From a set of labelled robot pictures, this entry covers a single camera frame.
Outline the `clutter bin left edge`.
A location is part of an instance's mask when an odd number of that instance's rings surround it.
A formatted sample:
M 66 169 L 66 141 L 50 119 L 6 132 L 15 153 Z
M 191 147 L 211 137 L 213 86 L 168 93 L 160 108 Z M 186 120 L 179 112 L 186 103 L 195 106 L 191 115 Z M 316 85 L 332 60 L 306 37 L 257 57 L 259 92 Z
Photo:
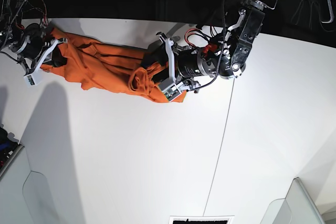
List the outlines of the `clutter bin left edge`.
M 19 144 L 16 142 L 13 142 L 8 138 L 8 132 L 3 128 L 1 125 L 1 132 L 0 132 L 0 153 L 1 153 L 1 169 L 4 168 L 5 164 L 8 162 L 8 160 L 11 158 L 13 153 L 16 151 L 16 149 L 19 147 Z

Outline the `grey panel bottom right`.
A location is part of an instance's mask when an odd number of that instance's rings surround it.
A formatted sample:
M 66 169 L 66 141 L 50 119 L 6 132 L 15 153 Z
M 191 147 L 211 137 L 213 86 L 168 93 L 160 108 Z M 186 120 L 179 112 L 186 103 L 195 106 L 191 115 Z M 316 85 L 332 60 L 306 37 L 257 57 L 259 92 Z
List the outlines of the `grey panel bottom right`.
M 272 201 L 261 224 L 324 224 L 324 220 L 299 177 L 285 198 Z

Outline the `white black calibration card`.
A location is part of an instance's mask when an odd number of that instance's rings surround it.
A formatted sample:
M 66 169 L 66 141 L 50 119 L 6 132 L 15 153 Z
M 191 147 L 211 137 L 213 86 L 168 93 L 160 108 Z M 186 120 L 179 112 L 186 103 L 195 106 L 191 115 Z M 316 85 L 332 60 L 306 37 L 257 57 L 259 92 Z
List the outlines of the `white black calibration card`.
M 170 216 L 169 224 L 175 223 L 195 223 L 195 224 L 230 224 L 235 216 Z

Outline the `orange t-shirt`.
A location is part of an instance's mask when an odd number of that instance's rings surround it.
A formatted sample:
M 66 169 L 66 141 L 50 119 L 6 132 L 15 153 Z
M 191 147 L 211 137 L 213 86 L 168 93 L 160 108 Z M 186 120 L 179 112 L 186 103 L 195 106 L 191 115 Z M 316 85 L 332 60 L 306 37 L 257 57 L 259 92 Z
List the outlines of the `orange t-shirt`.
M 158 71 L 140 66 L 145 50 L 105 44 L 99 40 L 53 28 L 55 38 L 67 38 L 58 45 L 67 58 L 62 67 L 42 66 L 43 71 L 64 77 L 68 82 L 80 83 L 82 89 L 98 88 L 113 93 L 138 95 L 156 103 L 168 100 L 152 77 Z

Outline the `grey panel bottom left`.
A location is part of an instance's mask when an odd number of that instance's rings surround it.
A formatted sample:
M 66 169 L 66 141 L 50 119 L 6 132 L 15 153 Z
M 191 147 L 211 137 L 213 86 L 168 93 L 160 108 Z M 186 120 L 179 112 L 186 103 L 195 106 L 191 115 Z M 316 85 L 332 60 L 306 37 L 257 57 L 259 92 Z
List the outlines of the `grey panel bottom left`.
M 47 178 L 31 170 L 22 146 L 1 171 L 1 223 L 58 223 Z

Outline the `grey panel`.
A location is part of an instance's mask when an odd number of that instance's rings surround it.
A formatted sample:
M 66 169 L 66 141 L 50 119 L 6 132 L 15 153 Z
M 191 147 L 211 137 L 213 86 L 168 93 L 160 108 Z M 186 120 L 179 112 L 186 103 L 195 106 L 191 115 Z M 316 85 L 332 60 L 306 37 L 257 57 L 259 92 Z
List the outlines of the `grey panel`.
M 272 201 L 261 224 L 324 224 L 324 220 L 299 177 L 285 198 Z
M 47 178 L 31 170 L 22 146 L 1 171 L 1 223 L 58 223 Z

